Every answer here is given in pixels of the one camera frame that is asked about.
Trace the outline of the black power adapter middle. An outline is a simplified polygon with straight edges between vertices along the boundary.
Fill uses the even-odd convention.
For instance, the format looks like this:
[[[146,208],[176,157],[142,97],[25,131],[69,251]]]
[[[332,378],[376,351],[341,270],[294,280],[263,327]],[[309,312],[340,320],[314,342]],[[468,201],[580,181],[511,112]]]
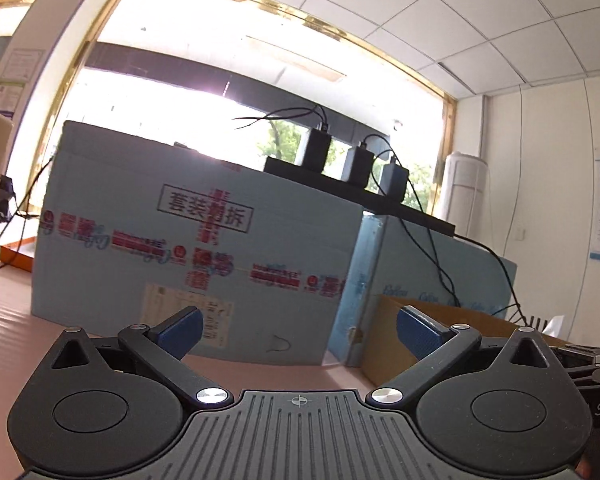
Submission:
[[[352,146],[347,151],[344,161],[341,180],[364,190],[372,173],[374,154],[367,149],[365,143]]]

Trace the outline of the black shelf bar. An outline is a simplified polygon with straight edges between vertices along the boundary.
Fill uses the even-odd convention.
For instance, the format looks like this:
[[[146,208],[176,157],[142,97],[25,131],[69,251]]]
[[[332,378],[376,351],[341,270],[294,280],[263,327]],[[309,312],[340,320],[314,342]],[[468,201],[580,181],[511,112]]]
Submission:
[[[265,161],[264,172],[348,200],[374,214],[393,216],[450,237],[455,234],[455,226],[449,222],[425,214],[419,209],[393,203],[386,196],[366,191],[364,188],[356,188],[347,182],[324,176],[324,174],[317,174],[290,162],[268,157]]]

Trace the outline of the white air conditioner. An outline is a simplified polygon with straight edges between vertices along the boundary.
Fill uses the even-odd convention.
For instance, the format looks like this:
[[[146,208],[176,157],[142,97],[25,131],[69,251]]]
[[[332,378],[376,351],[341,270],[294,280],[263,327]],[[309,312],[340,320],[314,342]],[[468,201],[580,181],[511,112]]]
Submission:
[[[453,152],[445,159],[436,216],[455,226],[461,236],[476,238],[480,228],[488,165],[479,157]]]

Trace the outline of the orange flat box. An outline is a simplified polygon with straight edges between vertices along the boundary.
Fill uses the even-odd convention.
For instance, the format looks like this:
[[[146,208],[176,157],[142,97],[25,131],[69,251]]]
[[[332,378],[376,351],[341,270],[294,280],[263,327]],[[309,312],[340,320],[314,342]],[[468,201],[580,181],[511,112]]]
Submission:
[[[22,242],[4,244],[0,247],[0,261],[5,266],[14,266],[17,269],[31,273],[34,263],[36,238],[25,238]]]

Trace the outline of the large light blue carton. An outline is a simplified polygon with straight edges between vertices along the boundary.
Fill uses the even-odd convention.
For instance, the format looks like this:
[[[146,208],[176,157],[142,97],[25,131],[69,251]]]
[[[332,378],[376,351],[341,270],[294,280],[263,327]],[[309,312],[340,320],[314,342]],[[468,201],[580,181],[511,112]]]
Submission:
[[[362,215],[272,174],[66,122],[38,225],[31,310],[112,336],[194,306],[200,356],[315,365]]]

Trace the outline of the black power adapter left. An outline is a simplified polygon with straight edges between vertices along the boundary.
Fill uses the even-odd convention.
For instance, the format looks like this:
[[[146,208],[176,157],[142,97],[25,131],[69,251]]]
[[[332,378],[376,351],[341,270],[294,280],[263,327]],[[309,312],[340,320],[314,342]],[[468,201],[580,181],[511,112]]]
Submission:
[[[332,136],[323,130],[312,129],[306,139],[301,167],[321,174],[325,168]]]

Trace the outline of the open brown cardboard box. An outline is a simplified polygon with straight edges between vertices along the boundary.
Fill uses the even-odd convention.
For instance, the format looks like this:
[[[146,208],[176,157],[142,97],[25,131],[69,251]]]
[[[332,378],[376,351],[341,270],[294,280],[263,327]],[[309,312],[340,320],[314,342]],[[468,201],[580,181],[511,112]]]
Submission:
[[[474,310],[381,295],[367,333],[360,365],[361,372],[374,386],[388,382],[417,362],[396,332],[396,317],[403,306],[414,306],[445,326],[469,324],[487,337],[508,337],[517,328],[514,323]]]

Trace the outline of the black power adapter right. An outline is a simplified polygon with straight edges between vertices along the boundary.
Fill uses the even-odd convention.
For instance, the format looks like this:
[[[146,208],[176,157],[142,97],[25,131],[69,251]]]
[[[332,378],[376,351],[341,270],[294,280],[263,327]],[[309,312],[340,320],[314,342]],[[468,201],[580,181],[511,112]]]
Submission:
[[[404,201],[408,182],[408,170],[395,162],[389,162],[382,167],[379,189],[383,196],[393,203]]]

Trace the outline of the black power adapter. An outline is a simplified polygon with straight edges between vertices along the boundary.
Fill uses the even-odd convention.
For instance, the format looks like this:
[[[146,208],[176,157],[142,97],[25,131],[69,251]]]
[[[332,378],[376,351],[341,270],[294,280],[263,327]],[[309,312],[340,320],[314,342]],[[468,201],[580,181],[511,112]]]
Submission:
[[[404,201],[408,182],[408,170],[395,162],[389,162],[382,167],[379,189],[383,196],[393,203]]]
[[[341,180],[364,190],[372,173],[374,154],[367,149],[365,143],[352,146],[347,151],[344,161]]]
[[[323,130],[312,129],[306,139],[301,167],[321,174],[325,168],[332,136]]]

